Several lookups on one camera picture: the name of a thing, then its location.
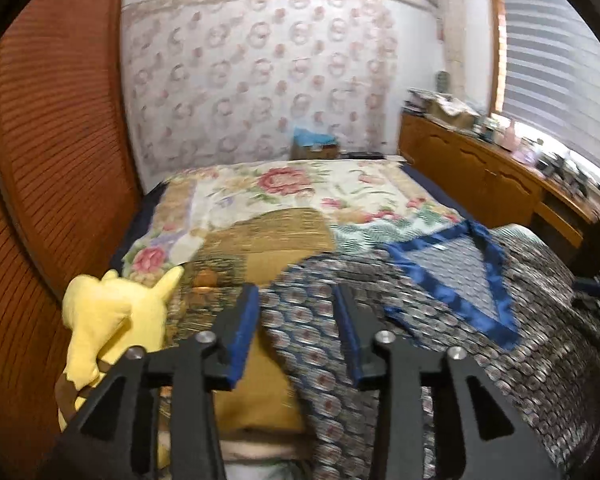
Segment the wooden louvered wardrobe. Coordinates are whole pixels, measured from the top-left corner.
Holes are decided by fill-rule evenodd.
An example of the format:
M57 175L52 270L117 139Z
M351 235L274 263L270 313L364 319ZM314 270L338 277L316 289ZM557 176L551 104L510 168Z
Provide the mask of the wooden louvered wardrobe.
M58 433L60 300L140 208L122 110L121 0L0 0L0 478Z

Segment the green leaf print sheet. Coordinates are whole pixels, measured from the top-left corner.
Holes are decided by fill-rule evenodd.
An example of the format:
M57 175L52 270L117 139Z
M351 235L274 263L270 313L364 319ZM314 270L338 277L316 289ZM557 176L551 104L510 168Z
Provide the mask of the green leaf print sheet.
M362 255L376 246L408 242L414 238L449 229L465 220L455 209L426 206L407 216L383 210L363 223L352 221L329 226L337 252Z

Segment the brown box with blue cloth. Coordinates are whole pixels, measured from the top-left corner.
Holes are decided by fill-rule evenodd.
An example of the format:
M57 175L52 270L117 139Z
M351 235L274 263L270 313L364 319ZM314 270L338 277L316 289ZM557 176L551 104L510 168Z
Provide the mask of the brown box with blue cloth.
M295 128L290 159L336 159L340 149L336 136L317 133L305 128Z

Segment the mustard gold patterned garment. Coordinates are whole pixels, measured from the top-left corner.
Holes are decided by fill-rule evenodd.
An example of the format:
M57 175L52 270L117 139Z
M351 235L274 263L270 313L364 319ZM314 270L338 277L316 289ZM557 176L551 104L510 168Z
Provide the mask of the mustard gold patterned garment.
M174 347L208 330L220 312L234 307L243 284L257 285L259 299L265 300L265 289L288 266L334 250L325 217L311 208L272 211L207 233L184 263L166 315L164 345ZM240 381L233 390L214 394L216 423L226 440L244 440L248 434L290 439L309 432L264 320L260 313Z

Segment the wooden sideboard cabinet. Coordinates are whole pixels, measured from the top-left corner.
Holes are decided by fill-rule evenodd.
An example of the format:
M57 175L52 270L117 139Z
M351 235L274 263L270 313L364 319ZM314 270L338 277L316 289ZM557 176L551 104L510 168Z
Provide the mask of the wooden sideboard cabinet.
M460 213L494 229L526 226L574 273L600 270L600 206L574 195L506 151L404 113L398 150Z

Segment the pink container on sideboard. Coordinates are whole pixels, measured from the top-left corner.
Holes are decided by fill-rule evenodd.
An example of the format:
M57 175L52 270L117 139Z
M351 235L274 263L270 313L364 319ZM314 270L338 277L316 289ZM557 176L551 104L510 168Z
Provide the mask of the pink container on sideboard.
M502 124L499 124L498 135L494 140L503 150L509 153L516 152L520 144L520 137L516 133L516 122L513 119L507 119Z

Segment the yellow plush toy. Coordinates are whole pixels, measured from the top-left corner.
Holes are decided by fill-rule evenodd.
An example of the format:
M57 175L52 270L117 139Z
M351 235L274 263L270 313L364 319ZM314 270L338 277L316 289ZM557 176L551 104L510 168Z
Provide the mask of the yellow plush toy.
M62 298L62 322L71 330L66 366L55 386L60 428L131 347L162 348L166 307L184 269L174 266L156 284L122 278L111 269L102 278L81 274Z

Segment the grey zebra window blind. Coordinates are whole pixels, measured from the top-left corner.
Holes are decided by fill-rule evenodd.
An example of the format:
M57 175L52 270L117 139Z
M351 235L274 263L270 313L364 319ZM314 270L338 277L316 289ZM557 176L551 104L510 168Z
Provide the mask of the grey zebra window blind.
M600 42L567 0L502 1L502 111L600 167Z

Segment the cardboard box on sideboard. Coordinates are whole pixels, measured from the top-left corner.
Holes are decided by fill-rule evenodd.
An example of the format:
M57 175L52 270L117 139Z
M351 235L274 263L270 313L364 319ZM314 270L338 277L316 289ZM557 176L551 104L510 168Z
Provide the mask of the cardboard box on sideboard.
M434 93L426 99L426 114L455 129L471 130L480 115L455 96Z

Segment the floral cream bedspread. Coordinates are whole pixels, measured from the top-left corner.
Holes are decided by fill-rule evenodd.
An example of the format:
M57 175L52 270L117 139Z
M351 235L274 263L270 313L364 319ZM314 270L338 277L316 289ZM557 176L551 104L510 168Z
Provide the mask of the floral cream bedspread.
M311 208L327 226L363 223L379 211L407 216L445 206L392 160L298 160L187 170L168 186L148 232L123 258L122 275L152 285L194 255L209 232L261 214Z

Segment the blue patterned silk pajama top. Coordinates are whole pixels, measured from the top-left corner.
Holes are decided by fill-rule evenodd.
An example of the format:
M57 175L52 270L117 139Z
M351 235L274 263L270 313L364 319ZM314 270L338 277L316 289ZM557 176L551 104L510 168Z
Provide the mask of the blue patterned silk pajama top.
M287 266L261 320L314 433L317 479L365 479L378 395L346 370L334 313L343 287L418 350L467 351L536 433L565 479L600 479L600 321L573 303L573 277L522 226L464 221L364 254Z

